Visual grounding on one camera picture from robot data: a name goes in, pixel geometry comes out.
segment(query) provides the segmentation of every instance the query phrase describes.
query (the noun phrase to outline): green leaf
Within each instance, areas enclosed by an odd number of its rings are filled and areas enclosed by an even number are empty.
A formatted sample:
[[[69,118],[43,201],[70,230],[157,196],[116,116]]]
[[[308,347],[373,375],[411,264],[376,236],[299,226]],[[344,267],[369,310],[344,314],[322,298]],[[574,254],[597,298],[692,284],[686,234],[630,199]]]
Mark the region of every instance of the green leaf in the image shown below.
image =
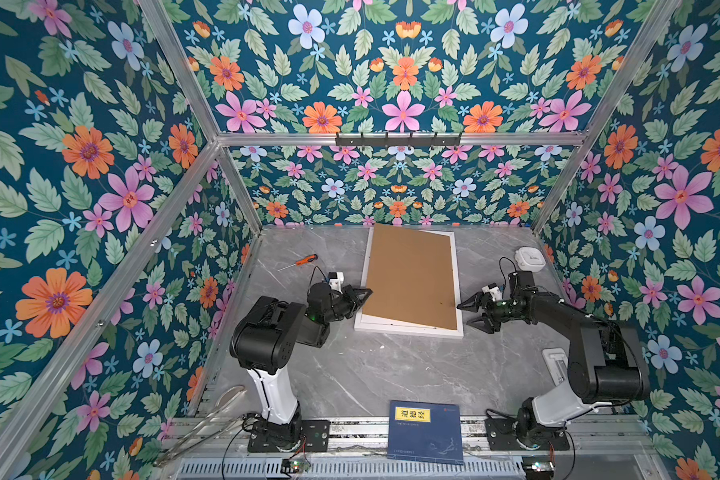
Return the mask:
[[[9,134],[0,131],[0,168],[5,168],[14,180],[21,176],[21,165],[24,159],[21,157],[22,149],[16,145],[16,139]]]

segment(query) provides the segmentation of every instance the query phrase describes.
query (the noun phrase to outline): light blue flower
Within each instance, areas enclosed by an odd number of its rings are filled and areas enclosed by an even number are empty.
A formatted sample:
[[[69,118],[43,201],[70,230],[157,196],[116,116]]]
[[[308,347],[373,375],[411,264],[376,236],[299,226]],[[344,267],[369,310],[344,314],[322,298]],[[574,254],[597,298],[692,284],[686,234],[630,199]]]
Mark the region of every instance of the light blue flower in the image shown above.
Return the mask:
[[[74,212],[70,212],[69,216],[61,219],[61,223],[64,225],[69,225],[70,232],[74,232],[76,228],[80,228],[80,220],[82,219],[82,216],[77,216],[74,214]]]
[[[64,265],[64,268],[68,270],[71,264],[77,263],[77,258],[74,258],[76,253],[77,252],[75,252],[74,250],[70,250],[69,253],[64,250],[59,250],[59,256],[61,257],[61,260],[58,260],[56,262],[56,266]]]
[[[422,37],[418,40],[419,43],[423,43],[426,47],[429,45],[429,43],[432,41],[432,30],[427,32],[426,30],[422,30]]]
[[[5,227],[0,228],[0,249],[5,248],[6,244],[16,246],[16,242],[12,240],[13,238],[16,238],[16,234],[10,234]]]
[[[24,322],[14,323],[11,319],[5,319],[5,328],[0,329],[0,336],[5,337],[3,341],[10,343],[10,341],[14,339],[14,336],[21,336],[22,331],[19,329],[21,328],[22,323]]]
[[[45,110],[45,105],[38,104],[37,107],[34,106],[34,103],[32,103],[31,100],[27,100],[27,106],[29,108],[25,109],[24,112],[27,115],[34,115],[34,120],[39,121],[40,118],[48,118],[46,114],[43,113],[43,110]]]
[[[382,38],[382,42],[386,42],[387,46],[395,43],[396,39],[394,38],[394,31],[390,30],[389,32],[384,32],[384,38]]]
[[[99,465],[99,468],[103,468],[108,471],[110,467],[115,463],[115,452],[106,452],[104,454],[104,461]]]
[[[213,25],[213,33],[212,33],[212,35],[213,35],[214,37],[216,37],[216,40],[218,40],[219,42],[224,39],[224,31],[223,31],[223,30],[219,30],[219,27],[216,26],[216,25]]]

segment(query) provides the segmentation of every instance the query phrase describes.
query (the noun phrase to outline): book cover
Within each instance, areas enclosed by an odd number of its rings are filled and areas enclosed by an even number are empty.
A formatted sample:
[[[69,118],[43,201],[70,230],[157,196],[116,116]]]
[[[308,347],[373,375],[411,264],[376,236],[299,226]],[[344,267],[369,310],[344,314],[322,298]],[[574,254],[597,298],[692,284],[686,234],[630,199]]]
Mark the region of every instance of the book cover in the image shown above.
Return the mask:
[[[458,405],[391,401],[387,456],[463,465]]]

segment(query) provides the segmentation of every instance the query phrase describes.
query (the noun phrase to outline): small blue flower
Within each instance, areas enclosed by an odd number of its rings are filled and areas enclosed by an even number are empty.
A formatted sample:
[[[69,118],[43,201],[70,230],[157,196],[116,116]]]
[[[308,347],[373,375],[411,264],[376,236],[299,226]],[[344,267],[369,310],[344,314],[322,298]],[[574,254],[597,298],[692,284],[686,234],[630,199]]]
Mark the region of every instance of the small blue flower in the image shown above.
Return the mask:
[[[219,27],[217,27],[216,25],[213,25],[212,35],[216,37],[216,40],[218,40],[219,42],[224,39],[224,31],[219,30]]]
[[[77,216],[74,214],[74,212],[70,212],[69,216],[66,216],[61,220],[61,223],[64,225],[69,225],[70,232],[74,232],[76,228],[80,228],[80,220],[82,219],[82,216]]]
[[[77,258],[74,258],[76,253],[77,252],[75,252],[74,250],[70,250],[69,253],[64,250],[59,250],[59,256],[61,257],[61,260],[58,260],[56,262],[56,266],[64,265],[64,268],[68,270],[70,268],[70,264],[77,263]]]
[[[0,336],[5,337],[3,341],[10,343],[10,341],[14,339],[14,336],[21,336],[22,331],[19,329],[21,328],[22,323],[24,322],[14,323],[11,319],[5,319],[5,328],[0,329]]]
[[[16,234],[9,234],[8,229],[5,227],[0,228],[0,249],[5,248],[5,245],[16,246],[16,242],[12,239],[16,238]]]
[[[115,452],[114,450],[112,452],[106,452],[104,454],[104,461],[99,465],[99,468],[103,468],[104,470],[109,470],[110,467],[115,463]]]
[[[392,30],[390,30],[389,32],[384,32],[384,38],[382,38],[382,42],[386,42],[387,46],[395,43],[396,39],[394,38],[394,32]]]
[[[34,103],[32,103],[31,100],[27,100],[27,106],[28,106],[29,108],[27,108],[26,110],[24,110],[24,112],[25,112],[27,115],[34,115],[34,120],[35,120],[35,121],[39,121],[40,118],[48,118],[48,116],[43,113],[43,110],[45,110],[45,105],[43,105],[43,104],[38,104],[38,106],[35,107],[35,106],[34,106]]]
[[[423,43],[426,47],[429,45],[429,43],[432,41],[432,30],[427,32],[426,30],[422,31],[422,37],[418,40],[419,43]]]
[[[146,142],[146,139],[144,138],[139,144],[139,148],[141,149],[141,153],[148,154],[152,147]]]
[[[114,371],[115,371],[115,367],[117,366],[118,363],[120,363],[120,361],[119,361],[119,360],[116,360],[115,355],[112,355],[112,358],[111,358],[111,359],[106,360],[106,361],[104,362],[104,366],[106,367],[106,370],[104,371],[104,373],[112,373],[112,372],[114,372]]]
[[[185,40],[192,42],[192,45],[197,45],[200,41],[194,30],[185,30],[184,33],[186,34]]]

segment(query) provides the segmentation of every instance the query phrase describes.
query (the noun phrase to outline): aluminum frame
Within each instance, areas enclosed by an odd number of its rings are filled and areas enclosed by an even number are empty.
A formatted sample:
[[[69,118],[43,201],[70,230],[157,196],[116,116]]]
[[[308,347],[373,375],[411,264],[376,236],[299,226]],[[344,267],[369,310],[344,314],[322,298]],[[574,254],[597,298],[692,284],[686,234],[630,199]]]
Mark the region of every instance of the aluminum frame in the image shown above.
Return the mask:
[[[592,150],[595,141],[600,136],[600,132],[607,126],[608,120],[616,110],[616,106],[621,101],[626,90],[632,85],[637,71],[643,65],[650,51],[653,50],[653,46],[658,41],[662,31],[669,24],[672,14],[681,3],[682,0],[656,0],[656,3],[653,4],[643,26],[640,27],[629,50],[624,55],[624,63],[616,72],[614,80],[608,86],[605,95],[597,104],[595,112],[586,124],[584,142],[568,157],[563,171],[557,176],[557,180],[550,189],[547,198],[544,199],[544,206],[541,207],[541,212],[539,212],[536,220],[531,225],[536,235],[541,235],[541,231],[549,221],[550,216],[552,216],[552,212],[557,208],[565,191],[573,181],[579,168],[581,168],[581,162]]]

